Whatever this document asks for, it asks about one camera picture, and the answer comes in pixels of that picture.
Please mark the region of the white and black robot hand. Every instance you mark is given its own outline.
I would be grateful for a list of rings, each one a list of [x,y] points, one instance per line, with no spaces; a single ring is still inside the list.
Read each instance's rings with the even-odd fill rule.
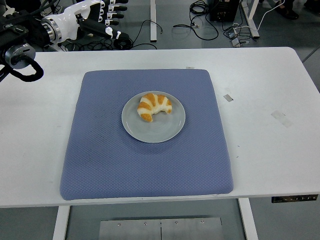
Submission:
[[[112,26],[119,24],[124,17],[127,0],[84,0],[67,7],[63,13],[56,15],[56,40],[76,40],[81,32],[95,36],[128,40],[129,35]]]

